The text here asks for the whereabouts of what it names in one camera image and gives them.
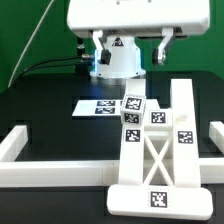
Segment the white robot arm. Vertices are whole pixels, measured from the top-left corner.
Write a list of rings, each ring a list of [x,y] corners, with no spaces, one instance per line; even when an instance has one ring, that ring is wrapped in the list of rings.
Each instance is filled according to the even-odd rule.
[[[166,60],[176,38],[202,35],[210,27],[210,0],[70,0],[70,30],[95,44],[96,79],[126,79],[144,75],[137,38],[159,38],[153,62]]]

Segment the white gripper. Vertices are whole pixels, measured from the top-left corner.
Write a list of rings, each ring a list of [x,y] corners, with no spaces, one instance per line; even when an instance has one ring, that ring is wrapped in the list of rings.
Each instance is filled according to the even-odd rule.
[[[79,37],[91,35],[99,64],[110,64],[107,35],[161,36],[152,63],[163,65],[178,37],[204,34],[210,27],[210,0],[70,0],[67,24]]]

